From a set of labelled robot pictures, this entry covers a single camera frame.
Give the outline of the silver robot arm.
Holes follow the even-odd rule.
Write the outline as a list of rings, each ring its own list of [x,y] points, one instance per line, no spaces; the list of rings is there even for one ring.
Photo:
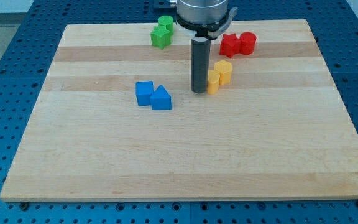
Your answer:
[[[228,0],[177,0],[176,22],[189,37],[215,40],[231,25],[238,7]]]

